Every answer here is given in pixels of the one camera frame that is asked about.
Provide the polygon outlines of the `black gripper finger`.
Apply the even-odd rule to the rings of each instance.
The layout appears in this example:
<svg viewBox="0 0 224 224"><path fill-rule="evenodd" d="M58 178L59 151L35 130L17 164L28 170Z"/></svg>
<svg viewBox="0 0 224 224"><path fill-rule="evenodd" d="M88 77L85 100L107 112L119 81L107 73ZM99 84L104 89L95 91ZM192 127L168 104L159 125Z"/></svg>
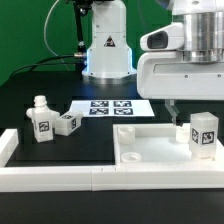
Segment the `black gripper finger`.
<svg viewBox="0 0 224 224"><path fill-rule="evenodd" d="M169 114L171 115L172 123L175 126L181 126L182 120L181 120L180 112L176 106L175 100L174 99L166 99L165 107L168 110Z"/></svg>

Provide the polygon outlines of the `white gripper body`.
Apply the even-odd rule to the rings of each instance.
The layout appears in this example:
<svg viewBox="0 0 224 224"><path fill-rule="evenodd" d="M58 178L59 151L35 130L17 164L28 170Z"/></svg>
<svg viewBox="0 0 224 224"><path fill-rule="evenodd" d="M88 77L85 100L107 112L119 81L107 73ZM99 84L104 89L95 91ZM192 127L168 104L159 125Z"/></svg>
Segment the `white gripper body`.
<svg viewBox="0 0 224 224"><path fill-rule="evenodd" d="M145 99L224 100L224 61L193 64L177 51L144 53L137 91Z"/></svg>

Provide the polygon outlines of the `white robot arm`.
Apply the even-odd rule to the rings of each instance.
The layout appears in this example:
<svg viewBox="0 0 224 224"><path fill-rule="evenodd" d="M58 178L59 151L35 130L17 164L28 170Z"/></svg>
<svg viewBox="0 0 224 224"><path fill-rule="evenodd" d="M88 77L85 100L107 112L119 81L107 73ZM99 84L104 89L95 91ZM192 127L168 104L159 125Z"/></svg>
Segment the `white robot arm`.
<svg viewBox="0 0 224 224"><path fill-rule="evenodd" d="M140 39L132 66L121 0L93 3L92 44L83 78L119 83L135 76L145 99L163 99L172 117L177 100L224 100L224 0L156 0L172 22Z"/></svg>

